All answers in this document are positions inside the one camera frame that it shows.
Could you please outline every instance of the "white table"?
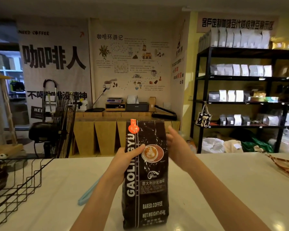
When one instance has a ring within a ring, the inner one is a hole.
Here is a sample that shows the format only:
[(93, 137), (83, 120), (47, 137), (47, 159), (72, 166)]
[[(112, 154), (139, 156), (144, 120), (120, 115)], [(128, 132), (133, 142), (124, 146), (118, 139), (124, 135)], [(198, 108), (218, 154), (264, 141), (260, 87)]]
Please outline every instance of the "white table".
[[(289, 154), (274, 155), (289, 159)], [(260, 153), (197, 156), (272, 230), (289, 231), (289, 176), (267, 156)], [(111, 160), (112, 157), (53, 160), (43, 169), (42, 187), (8, 217), (0, 231), (69, 231), (82, 209), (77, 200), (103, 174)], [(169, 204), (167, 224), (146, 230), (223, 230), (195, 183), (172, 161)], [(105, 230), (123, 230), (122, 221), (120, 186)]]

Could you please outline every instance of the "black coffee bag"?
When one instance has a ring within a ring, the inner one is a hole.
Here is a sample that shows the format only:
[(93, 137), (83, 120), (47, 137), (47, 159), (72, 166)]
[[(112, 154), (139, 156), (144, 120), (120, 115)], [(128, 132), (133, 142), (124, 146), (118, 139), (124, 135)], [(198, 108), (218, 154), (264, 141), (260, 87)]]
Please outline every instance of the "black coffee bag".
[(122, 186), (123, 228), (165, 224), (169, 215), (168, 149), (164, 121), (126, 122), (125, 152), (145, 144), (131, 160)]

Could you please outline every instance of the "light blue object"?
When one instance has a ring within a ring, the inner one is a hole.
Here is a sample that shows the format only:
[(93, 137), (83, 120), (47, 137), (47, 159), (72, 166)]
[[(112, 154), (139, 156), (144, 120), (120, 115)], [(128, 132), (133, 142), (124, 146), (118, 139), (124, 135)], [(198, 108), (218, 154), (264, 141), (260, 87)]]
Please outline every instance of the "light blue object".
[(78, 203), (77, 203), (78, 206), (82, 206), (82, 205), (84, 205), (84, 204), (86, 204), (86, 203), (88, 202), (88, 200), (89, 200), (89, 198), (90, 198), (93, 190), (95, 189), (96, 185), (99, 183), (100, 179), (101, 179), (101, 178), (99, 178), (99, 179), (93, 184), (93, 186), (91, 186), (90, 189), (88, 189), (88, 190), (85, 192), (85, 194), (83, 194), (83, 196), (81, 196), (81, 198), (78, 199)]

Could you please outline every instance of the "forearm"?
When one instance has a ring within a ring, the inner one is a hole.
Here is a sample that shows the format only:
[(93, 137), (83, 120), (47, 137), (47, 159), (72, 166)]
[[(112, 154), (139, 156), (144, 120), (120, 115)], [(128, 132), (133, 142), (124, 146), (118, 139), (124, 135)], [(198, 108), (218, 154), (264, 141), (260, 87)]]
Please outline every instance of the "forearm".
[(70, 231), (103, 231), (118, 186), (104, 175)]
[(187, 161), (192, 177), (225, 231), (270, 231), (195, 155)]

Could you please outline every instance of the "teddy bear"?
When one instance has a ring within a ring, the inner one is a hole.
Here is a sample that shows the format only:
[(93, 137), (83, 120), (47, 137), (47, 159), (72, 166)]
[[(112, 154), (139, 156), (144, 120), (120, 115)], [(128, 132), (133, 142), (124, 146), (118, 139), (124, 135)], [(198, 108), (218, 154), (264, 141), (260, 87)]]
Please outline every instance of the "teddy bear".
[(208, 116), (202, 116), (202, 120), (201, 120), (201, 124), (200, 124), (200, 126), (201, 127), (207, 127), (208, 126), (208, 119), (209, 117)]

